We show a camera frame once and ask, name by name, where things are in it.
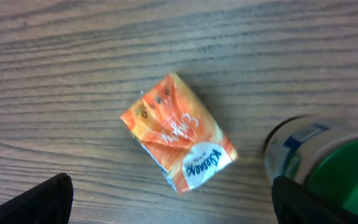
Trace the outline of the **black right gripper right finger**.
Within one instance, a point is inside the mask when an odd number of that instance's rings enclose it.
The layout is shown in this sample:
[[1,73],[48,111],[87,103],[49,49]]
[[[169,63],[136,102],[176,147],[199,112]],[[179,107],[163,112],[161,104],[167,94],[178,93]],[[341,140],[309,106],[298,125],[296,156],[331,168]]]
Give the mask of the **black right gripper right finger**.
[[358,224],[358,215],[282,175],[273,180],[272,202],[279,224]]

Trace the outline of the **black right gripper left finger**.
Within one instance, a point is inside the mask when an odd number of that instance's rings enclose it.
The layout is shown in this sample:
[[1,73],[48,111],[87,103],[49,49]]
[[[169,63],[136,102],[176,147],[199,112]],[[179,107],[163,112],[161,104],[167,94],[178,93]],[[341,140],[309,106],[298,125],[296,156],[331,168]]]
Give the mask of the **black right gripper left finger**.
[[0,224],[68,224],[72,203],[71,177],[60,173],[0,205]]

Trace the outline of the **green lid jar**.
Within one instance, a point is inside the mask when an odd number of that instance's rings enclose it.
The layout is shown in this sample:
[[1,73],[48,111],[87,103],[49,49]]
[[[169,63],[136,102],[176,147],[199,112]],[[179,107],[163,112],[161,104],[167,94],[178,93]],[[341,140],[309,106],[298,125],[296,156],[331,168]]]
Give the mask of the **green lid jar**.
[[264,143],[269,180],[284,175],[358,215],[358,128],[334,119],[296,116]]

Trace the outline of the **orange tissue pack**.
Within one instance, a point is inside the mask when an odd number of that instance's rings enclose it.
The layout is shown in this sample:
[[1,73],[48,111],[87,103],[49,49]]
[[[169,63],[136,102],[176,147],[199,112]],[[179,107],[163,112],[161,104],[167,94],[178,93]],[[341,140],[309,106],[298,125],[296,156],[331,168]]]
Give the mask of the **orange tissue pack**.
[[120,119],[179,194],[203,185],[239,157],[210,112],[175,73],[164,76]]

